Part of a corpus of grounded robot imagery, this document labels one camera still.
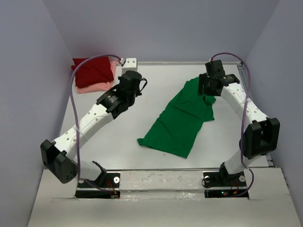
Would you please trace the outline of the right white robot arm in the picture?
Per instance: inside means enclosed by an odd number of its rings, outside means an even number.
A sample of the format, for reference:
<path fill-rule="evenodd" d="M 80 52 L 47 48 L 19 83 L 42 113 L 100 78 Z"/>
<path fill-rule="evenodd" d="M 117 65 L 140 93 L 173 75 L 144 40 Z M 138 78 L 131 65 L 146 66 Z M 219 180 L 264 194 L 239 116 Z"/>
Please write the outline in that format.
<path fill-rule="evenodd" d="M 221 60 L 211 60 L 205 67 L 206 73 L 199 75 L 199 95 L 222 97 L 241 119 L 239 150 L 221 164 L 216 177 L 222 185 L 230 185 L 252 162 L 276 149 L 280 121 L 259 110 L 240 80 L 225 73 Z"/>

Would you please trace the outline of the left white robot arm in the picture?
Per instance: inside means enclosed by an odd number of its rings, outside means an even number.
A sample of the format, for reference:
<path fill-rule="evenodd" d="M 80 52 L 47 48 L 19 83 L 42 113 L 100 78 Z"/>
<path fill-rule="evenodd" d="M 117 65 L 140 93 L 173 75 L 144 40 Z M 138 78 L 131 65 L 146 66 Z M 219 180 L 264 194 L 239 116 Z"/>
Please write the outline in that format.
<path fill-rule="evenodd" d="M 92 108 L 75 125 L 53 141 L 45 140 L 40 145 L 44 166 L 61 182 L 68 183 L 77 177 L 95 187 L 101 186 L 107 171 L 98 162 L 80 159 L 80 148 L 102 127 L 116 119 L 133 106 L 142 94 L 147 79 L 136 71 L 128 70 L 119 83 L 100 96 Z"/>

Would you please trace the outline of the green t-shirt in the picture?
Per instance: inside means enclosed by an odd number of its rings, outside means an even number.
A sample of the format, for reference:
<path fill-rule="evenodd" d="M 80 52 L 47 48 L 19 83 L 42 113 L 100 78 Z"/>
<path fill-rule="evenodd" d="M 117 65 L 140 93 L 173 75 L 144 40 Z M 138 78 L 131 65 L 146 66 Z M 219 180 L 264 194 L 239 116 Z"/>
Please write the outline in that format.
<path fill-rule="evenodd" d="M 198 94 L 199 78 L 185 83 L 167 104 L 140 146 L 187 158 L 203 123 L 214 120 L 214 96 Z"/>

